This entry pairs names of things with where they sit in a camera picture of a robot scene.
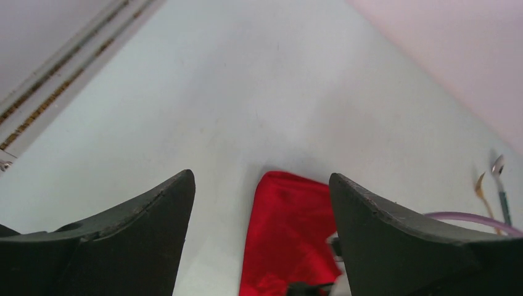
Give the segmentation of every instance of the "purple cable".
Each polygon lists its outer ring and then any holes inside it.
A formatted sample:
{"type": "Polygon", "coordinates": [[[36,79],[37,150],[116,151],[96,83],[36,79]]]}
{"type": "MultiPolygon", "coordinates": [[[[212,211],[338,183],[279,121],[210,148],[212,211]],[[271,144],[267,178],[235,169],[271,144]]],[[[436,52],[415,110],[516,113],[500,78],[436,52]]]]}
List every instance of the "purple cable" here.
{"type": "Polygon", "coordinates": [[[523,237],[523,232],[521,230],[508,226],[503,222],[499,222],[497,220],[480,215],[461,212],[435,212],[426,213],[425,216],[436,220],[460,220],[474,222],[478,224],[492,226],[494,228],[499,228],[500,230],[506,232],[509,236],[523,237]]]}

